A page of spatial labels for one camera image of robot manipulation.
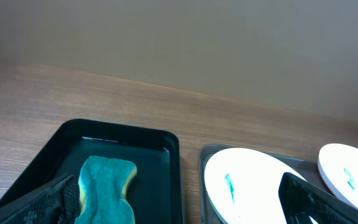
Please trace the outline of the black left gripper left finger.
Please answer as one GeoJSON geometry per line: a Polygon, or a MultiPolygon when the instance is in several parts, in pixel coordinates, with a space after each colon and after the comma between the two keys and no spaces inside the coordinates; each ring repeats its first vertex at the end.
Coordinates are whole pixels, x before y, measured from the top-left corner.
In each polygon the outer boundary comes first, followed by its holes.
{"type": "Polygon", "coordinates": [[[65,174],[0,208],[0,224],[74,223],[80,215],[80,190],[65,174]]]}

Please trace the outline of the white plate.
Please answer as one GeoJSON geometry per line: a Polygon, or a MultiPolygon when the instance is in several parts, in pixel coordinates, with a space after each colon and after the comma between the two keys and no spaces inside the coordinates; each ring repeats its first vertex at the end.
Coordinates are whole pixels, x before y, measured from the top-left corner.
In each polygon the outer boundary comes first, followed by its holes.
{"type": "Polygon", "coordinates": [[[224,223],[285,223],[278,196],[284,172],[305,179],[267,153],[233,146],[209,159],[204,181],[214,211],[224,223]]]}
{"type": "Polygon", "coordinates": [[[358,209],[358,148],[338,143],[323,146],[318,170],[334,196],[358,209]]]}

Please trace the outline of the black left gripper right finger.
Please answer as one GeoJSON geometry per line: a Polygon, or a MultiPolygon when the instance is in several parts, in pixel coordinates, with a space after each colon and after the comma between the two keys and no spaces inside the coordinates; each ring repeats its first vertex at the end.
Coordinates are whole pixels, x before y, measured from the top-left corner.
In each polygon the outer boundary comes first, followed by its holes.
{"type": "Polygon", "coordinates": [[[286,172],[278,196],[289,224],[358,224],[358,209],[286,172]]]}

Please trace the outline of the green yellow sponge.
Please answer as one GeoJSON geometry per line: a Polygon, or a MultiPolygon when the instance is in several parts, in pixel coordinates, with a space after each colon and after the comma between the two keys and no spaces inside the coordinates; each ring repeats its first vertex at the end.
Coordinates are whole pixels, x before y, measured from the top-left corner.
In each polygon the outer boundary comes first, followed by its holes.
{"type": "Polygon", "coordinates": [[[135,223],[126,200],[127,189],[137,176],[131,161],[90,156],[80,170],[80,214],[76,224],[135,223]]]}

